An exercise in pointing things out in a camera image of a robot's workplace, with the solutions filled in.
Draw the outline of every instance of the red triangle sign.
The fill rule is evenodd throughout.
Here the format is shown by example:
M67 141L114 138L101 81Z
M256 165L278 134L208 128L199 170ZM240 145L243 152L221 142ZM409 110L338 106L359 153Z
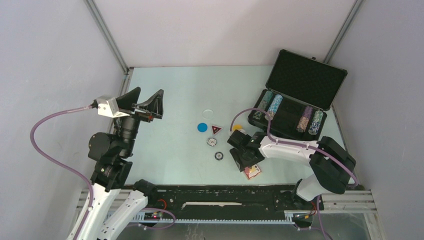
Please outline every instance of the red triangle sign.
M213 135L216 135L217 133L219 133L222 129L223 129L223 127L220 127L220 126L215 126L215 125L211 125L212 126L212 133L213 133Z

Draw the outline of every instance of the poker chip case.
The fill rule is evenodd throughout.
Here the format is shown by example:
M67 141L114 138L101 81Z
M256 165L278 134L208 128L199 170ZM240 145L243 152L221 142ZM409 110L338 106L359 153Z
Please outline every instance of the poker chip case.
M282 49L265 84L266 89L261 92L254 107L260 105L267 91L271 91L273 95L265 111L276 95L283 96L271 120L271 134L300 141L318 140L327 118L325 112L316 135L311 135L308 131L312 119L305 132L297 131L298 123L307 106L313 108L312 116L316 111L328 111L347 74L344 69ZM248 122L266 131L268 120L265 114L254 117L255 113L255 110L250 112Z

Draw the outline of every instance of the poker chip stack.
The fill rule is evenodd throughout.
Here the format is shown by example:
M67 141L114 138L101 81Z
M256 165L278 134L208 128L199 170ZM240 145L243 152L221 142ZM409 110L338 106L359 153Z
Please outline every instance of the poker chip stack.
M268 119L267 116L265 116L266 120L272 120L274 116L276 115L276 112L283 101L283 96L280 94L275 95L274 99L272 100L271 106L268 108L268 115L270 116L270 119Z
M271 91L266 91L265 95L263 95L262 100L260 101L259 105L257 106L258 109L265 110L268 106L268 103L271 101L271 98L273 98L273 93ZM257 120L261 119L263 113L261 111L256 111L253 115L253 117Z
M302 114L302 117L300 118L299 123L297 124L297 131L299 133L304 133L306 131L306 127L308 126L309 119L312 115L312 107L307 106Z
M309 134L310 135L317 135L318 130L320 130L321 121L323 120L324 113L322 111L316 111L312 118L312 123L309 127Z

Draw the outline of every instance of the black case lid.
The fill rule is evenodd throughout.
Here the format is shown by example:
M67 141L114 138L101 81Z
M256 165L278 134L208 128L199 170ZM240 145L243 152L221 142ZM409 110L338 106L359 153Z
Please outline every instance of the black case lid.
M348 71L344 69L283 49L279 51L265 86L327 111L346 75Z

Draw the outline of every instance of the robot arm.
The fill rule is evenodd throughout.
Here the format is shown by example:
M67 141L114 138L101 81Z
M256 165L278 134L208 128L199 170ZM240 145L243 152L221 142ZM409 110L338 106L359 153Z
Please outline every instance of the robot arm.
M256 132L253 136L235 130L227 141L233 148L229 151L240 172L265 158L277 158L293 161L311 167L313 175L301 179L295 192L309 202L323 193L343 194L350 176L338 165L321 153L309 148L318 148L331 154L350 171L356 161L332 138L324 136L320 141L296 141L273 137L285 143L271 141L266 132Z
M92 106L99 115L113 118L114 133L98 132L88 143L88 157L96 161L90 178L93 196L88 196L68 240L115 240L131 219L148 202L156 200L156 186L145 180L134 184L133 191L118 210L104 222L106 215L127 180L132 162L125 159L133 155L140 122L150 123L162 119L163 95L161 89L147 101L137 104L141 89L136 87L118 98L101 96ZM89 208L89 198L93 198ZM87 218L84 213L89 208ZM83 226L77 234L80 224Z

